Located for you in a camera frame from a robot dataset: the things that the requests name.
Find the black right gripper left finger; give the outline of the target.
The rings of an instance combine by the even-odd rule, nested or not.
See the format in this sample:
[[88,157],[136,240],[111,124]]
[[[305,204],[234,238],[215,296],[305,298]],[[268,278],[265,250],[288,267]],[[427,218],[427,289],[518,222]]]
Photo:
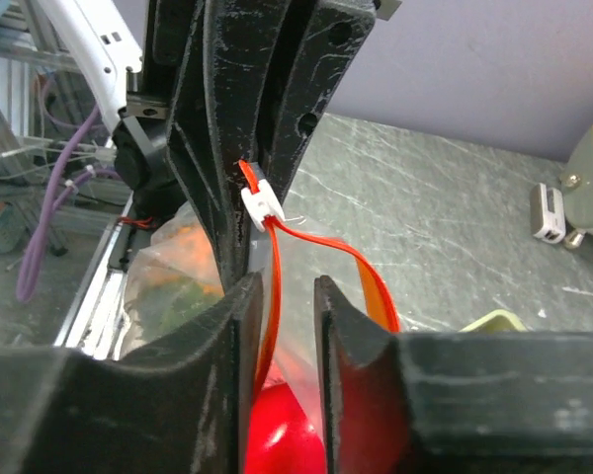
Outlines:
[[263,312],[259,274],[118,361],[0,348],[0,473],[239,473]]

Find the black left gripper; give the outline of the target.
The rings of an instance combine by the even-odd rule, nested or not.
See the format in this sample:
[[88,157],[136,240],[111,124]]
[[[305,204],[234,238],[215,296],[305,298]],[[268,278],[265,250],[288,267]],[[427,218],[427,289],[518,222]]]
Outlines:
[[247,272],[250,225],[238,162],[257,152],[266,76],[289,6],[150,1],[141,70],[126,70],[127,104],[113,133],[115,171],[139,216],[168,217],[185,195],[225,289]]

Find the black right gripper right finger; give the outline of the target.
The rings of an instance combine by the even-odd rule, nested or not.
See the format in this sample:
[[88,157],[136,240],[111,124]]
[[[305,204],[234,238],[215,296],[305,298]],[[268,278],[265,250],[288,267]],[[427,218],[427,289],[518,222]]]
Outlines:
[[314,283],[331,473],[593,473],[593,333],[397,333]]

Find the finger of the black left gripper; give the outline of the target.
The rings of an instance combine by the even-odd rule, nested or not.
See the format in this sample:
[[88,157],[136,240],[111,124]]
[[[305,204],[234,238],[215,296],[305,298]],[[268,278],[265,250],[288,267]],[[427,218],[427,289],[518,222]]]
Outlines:
[[258,118],[259,164],[284,201],[313,132],[376,22],[372,1],[293,1]]

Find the red yellow toy mango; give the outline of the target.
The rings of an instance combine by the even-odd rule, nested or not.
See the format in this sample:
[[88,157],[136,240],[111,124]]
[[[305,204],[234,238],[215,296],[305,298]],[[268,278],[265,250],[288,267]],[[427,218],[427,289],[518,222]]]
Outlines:
[[264,388],[253,405],[244,472],[326,472],[322,441],[287,383]]

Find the orange toy pineapple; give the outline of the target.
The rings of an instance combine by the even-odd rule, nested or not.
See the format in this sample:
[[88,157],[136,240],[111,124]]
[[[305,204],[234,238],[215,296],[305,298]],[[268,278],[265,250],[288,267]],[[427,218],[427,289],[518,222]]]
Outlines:
[[212,245],[198,223],[171,226],[132,264],[133,311],[140,339],[152,342],[192,321],[223,298]]

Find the clear zip bag orange zipper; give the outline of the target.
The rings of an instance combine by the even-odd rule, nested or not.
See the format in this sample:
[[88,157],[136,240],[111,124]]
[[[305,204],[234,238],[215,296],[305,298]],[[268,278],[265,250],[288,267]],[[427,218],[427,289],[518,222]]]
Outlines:
[[[392,332],[400,329],[396,308],[383,279],[360,252],[339,238],[323,235],[319,227],[304,217],[287,219],[260,168],[245,162],[241,162],[239,167],[247,182],[241,197],[245,208],[252,211],[253,228],[259,233],[252,245],[254,252],[262,258],[266,298],[265,330],[255,375],[257,398],[264,388],[287,383],[321,440],[320,408],[316,400],[319,388],[313,362],[313,327],[306,322],[304,310],[297,308],[298,299],[306,295],[304,278],[297,274],[297,263],[316,257],[340,258],[340,269],[348,271],[351,278],[361,284],[359,292],[368,316]],[[188,223],[200,224],[190,206],[185,204],[156,231],[150,245],[165,229]],[[133,311],[127,308],[127,298],[132,295],[128,288],[131,285],[132,264],[125,293],[125,310],[136,329],[135,337],[126,342],[131,349],[145,343],[140,339],[140,328]]]

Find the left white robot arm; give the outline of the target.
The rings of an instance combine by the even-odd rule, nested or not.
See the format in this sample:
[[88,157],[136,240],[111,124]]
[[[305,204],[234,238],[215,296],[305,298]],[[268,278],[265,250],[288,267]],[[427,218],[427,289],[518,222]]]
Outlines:
[[188,201],[224,288],[248,270],[240,161],[285,198],[335,90],[372,31],[372,1],[153,1],[137,43],[111,1],[44,1],[118,150],[135,206]]

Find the pale green plastic basket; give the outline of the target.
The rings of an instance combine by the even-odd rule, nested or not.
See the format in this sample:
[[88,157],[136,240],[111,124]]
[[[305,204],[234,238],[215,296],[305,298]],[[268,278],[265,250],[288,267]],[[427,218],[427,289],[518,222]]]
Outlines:
[[527,328],[514,313],[504,309],[491,311],[462,328],[462,332],[526,332]]

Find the aluminium rail frame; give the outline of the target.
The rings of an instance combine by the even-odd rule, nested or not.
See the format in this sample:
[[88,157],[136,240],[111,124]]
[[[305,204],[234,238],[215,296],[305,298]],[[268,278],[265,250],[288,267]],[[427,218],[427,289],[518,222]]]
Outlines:
[[55,347],[76,349],[94,359],[118,359],[130,329],[125,310],[127,269],[136,228],[129,200],[103,232],[57,336]]

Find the small white bracket block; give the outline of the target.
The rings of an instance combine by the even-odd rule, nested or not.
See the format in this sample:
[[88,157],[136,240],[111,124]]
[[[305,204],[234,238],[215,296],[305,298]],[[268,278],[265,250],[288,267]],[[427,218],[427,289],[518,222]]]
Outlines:
[[566,235],[562,193],[537,183],[530,192],[530,229],[534,238],[558,244]]

